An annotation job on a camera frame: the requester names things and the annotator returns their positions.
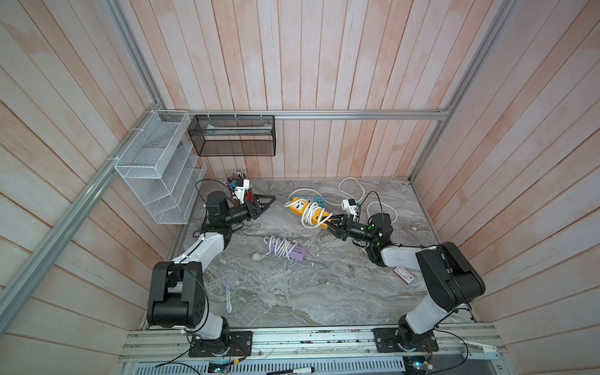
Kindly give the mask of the orange power strip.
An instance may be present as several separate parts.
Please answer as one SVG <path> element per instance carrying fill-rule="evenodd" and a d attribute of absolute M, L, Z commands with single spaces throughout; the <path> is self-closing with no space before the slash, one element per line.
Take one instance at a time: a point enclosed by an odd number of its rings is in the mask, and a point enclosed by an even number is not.
<path fill-rule="evenodd" d="M 333 214 L 316 203 L 310 203 L 307 198 L 293 198 L 284 205 L 293 214 L 301 218 L 301 225 L 308 229 L 328 229 L 327 220 Z"/>

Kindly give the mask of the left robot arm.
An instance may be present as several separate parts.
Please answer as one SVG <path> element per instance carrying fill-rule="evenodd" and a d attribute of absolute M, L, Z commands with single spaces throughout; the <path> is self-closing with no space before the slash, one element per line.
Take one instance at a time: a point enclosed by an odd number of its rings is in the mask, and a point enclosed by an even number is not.
<path fill-rule="evenodd" d="M 151 277 L 146 320 L 151 326 L 181 329 L 200 347 L 217 356 L 231 351 L 227 319 L 211 312 L 203 271 L 230 244 L 234 225 L 255 220 L 276 201 L 273 195 L 251 193 L 243 203 L 230 206 L 225 192 L 211 192 L 199 236 L 171 261 L 158 262 Z"/>

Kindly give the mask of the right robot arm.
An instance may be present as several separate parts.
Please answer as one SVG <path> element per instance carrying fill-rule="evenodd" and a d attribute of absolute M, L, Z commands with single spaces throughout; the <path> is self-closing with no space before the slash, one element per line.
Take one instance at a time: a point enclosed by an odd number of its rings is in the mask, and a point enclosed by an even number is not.
<path fill-rule="evenodd" d="M 422 274 L 427 293 L 399 319 L 395 352 L 419 350 L 439 323 L 486 292 L 482 277 L 454 243 L 428 247 L 393 243 L 392 219 L 387 213 L 376 213 L 367 223 L 358 223 L 347 214 L 334 215 L 327 221 L 327 229 L 342 241 L 359 241 L 369 260 L 379 267 L 402 267 Z"/>

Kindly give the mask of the purple power strip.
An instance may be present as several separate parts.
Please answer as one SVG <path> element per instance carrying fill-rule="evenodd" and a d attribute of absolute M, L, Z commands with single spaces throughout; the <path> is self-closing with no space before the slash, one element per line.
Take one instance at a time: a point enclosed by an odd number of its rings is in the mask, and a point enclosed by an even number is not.
<path fill-rule="evenodd" d="M 270 236 L 263 240 L 267 245 L 267 251 L 277 257 L 296 262 L 303 262 L 306 258 L 307 250 L 285 237 Z"/>

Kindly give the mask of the bundle of pencils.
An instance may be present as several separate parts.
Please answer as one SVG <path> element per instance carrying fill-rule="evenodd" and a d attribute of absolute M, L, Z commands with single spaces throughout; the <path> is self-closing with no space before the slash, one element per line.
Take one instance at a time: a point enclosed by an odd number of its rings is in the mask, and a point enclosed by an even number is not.
<path fill-rule="evenodd" d="M 246 180 L 248 176 L 244 170 L 236 170 L 227 175 L 227 185 L 230 188 L 243 187 Z"/>

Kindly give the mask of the black mesh basket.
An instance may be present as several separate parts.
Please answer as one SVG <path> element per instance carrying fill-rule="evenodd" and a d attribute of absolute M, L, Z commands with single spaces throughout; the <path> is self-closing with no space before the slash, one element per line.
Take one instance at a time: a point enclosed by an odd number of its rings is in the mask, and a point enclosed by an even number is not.
<path fill-rule="evenodd" d="M 187 130 L 203 157 L 273 157 L 275 118 L 267 115 L 196 115 Z"/>

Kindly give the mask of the pink white card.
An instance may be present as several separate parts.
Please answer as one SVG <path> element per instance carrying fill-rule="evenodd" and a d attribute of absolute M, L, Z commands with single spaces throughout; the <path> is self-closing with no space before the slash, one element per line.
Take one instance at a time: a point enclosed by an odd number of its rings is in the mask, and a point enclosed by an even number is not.
<path fill-rule="evenodd" d="M 415 280 L 415 277 L 404 267 L 395 267 L 394 273 L 406 284 L 411 284 Z"/>

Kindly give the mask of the black marker pen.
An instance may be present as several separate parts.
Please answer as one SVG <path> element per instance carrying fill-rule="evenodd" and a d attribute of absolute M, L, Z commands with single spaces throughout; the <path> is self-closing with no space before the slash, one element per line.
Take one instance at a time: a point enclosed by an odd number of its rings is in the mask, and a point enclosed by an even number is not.
<path fill-rule="evenodd" d="M 307 375 L 315 372 L 313 367 L 302 367 L 296 369 L 278 370 L 267 373 L 267 375 Z"/>

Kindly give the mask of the horizontal aluminium wall rail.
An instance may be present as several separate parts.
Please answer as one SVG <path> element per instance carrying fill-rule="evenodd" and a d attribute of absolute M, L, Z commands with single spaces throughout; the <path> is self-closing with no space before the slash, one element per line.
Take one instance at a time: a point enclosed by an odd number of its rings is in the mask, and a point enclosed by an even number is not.
<path fill-rule="evenodd" d="M 334 109 L 334 110 L 187 110 L 190 117 L 272 116 L 275 120 L 444 120 L 448 110 L 440 109 Z"/>

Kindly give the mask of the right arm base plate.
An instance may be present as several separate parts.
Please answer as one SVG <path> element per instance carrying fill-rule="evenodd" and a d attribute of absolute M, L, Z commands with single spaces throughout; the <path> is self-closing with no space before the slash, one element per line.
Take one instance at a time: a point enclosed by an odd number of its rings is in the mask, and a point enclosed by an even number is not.
<path fill-rule="evenodd" d="M 432 331 L 426 334 L 414 334 L 404 326 L 375 328 L 373 336 L 379 353 L 429 353 L 439 350 L 438 341 Z"/>

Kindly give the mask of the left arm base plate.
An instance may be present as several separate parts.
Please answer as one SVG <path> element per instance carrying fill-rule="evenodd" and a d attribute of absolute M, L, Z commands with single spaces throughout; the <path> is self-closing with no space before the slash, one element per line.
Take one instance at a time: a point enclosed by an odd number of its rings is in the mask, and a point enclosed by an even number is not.
<path fill-rule="evenodd" d="M 224 331 L 216 340 L 192 337 L 188 355 L 192 358 L 207 358 L 217 356 L 248 357 L 252 353 L 253 332 L 251 331 Z"/>

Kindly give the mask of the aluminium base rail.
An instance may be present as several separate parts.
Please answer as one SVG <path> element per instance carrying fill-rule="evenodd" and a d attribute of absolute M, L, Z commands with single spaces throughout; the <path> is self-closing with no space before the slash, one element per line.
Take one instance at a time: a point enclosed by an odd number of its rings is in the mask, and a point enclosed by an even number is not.
<path fill-rule="evenodd" d="M 393 325 L 234 328 L 214 355 L 175 330 L 132 331 L 119 374 L 514 374 L 490 323 L 443 323 L 412 352 Z"/>

